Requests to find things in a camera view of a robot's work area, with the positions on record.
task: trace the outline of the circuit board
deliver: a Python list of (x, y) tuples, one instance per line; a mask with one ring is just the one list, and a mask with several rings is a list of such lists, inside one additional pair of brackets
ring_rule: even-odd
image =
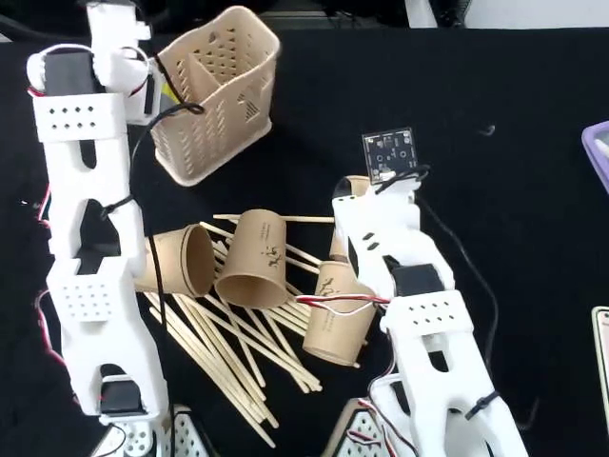
[(362, 135), (365, 162), (372, 185), (418, 165), (412, 129), (395, 129)]

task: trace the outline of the kraft paper cup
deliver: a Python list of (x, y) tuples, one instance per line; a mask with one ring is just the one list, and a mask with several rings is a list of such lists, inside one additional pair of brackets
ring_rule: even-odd
[[(342, 293), (371, 294), (372, 291), (357, 282), (349, 264), (322, 262), (315, 294), (332, 296)], [(337, 311), (352, 311), (366, 302), (337, 300), (325, 304)], [(303, 349), (333, 364), (353, 366), (374, 318), (374, 312), (374, 307), (369, 307), (351, 316), (338, 316), (325, 309), (313, 308)]]
[[(159, 255), (163, 290), (201, 297), (209, 292), (214, 279), (214, 255), (207, 231), (192, 225), (154, 236)], [(156, 273), (146, 241), (146, 272), (135, 280), (138, 291), (156, 291)]]
[(243, 308), (285, 303), (285, 221), (279, 214), (251, 209), (241, 215), (216, 291)]
[[(351, 183), (351, 192), (356, 197), (361, 197), (370, 187), (370, 178), (367, 176), (347, 176), (346, 179)], [(332, 243), (330, 245), (330, 260), (337, 262), (348, 262), (349, 254), (344, 251), (343, 245), (339, 242), (336, 236), (336, 230), (332, 234)]]

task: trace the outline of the black zip tie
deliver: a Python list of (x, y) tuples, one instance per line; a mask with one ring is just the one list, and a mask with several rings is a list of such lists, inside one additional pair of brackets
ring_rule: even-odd
[(480, 398), (480, 400), (478, 400), (476, 402), (476, 405), (474, 407), (472, 407), (468, 413), (465, 414), (465, 419), (467, 419), (469, 421), (472, 417), (474, 417), (480, 411), (482, 411), (483, 409), (486, 409), (486, 407), (488, 407), (491, 404), (491, 402), (498, 397), (499, 397), (499, 393), (496, 390), (494, 390), (493, 393), (491, 393), (490, 395)]
[(110, 213), (114, 212), (115, 210), (117, 210), (121, 206), (126, 205), (131, 200), (133, 200), (133, 195), (130, 194), (127, 197), (125, 197), (123, 200), (119, 200), (118, 202), (112, 203), (111, 205), (108, 205), (107, 207), (103, 207), (102, 208), (102, 213), (100, 214), (100, 217), (102, 218), (102, 221), (105, 221), (106, 219), (108, 219), (108, 215)]

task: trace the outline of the plastic basket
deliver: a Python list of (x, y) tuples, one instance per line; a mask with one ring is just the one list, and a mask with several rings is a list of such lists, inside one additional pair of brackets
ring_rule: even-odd
[(280, 42), (252, 11), (231, 7), (171, 43), (159, 57), (186, 110), (152, 130), (156, 158), (182, 186), (194, 186), (266, 135)]

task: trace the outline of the black table surface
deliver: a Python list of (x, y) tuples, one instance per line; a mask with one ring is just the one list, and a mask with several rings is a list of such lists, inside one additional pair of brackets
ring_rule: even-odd
[[(609, 197), (580, 135), (609, 118), (609, 30), (315, 30), (280, 38), (267, 137), (192, 189), (171, 181), (151, 142), (143, 149), (135, 186), (154, 230), (251, 208), (330, 214), (338, 179), (365, 172), (360, 135), (411, 126), (433, 168), (422, 195), (499, 297), (496, 387), (520, 420), (540, 398), (523, 434), (530, 454), (606, 455), (590, 310), (609, 304)], [(81, 457), (103, 430), (71, 401), (66, 372), (43, 353), (31, 306), (52, 262), (46, 230), (34, 221), (47, 175), (25, 92), (26, 58), (39, 49), (0, 46), (0, 454)], [(455, 270), (482, 343), (488, 297), (450, 239), (425, 216), (422, 226)], [(288, 242), (322, 258), (330, 236), (331, 227), (288, 227)], [(312, 290), (313, 278), (289, 275)], [(158, 326), (146, 320), (158, 340)], [(275, 450), (173, 343), (164, 363), (174, 400), (196, 411), (223, 455), (319, 455), (345, 401), (384, 368), (387, 348), (375, 327), (359, 370), (299, 355), (322, 393), (302, 394), (258, 359), (281, 424), (270, 431)]]

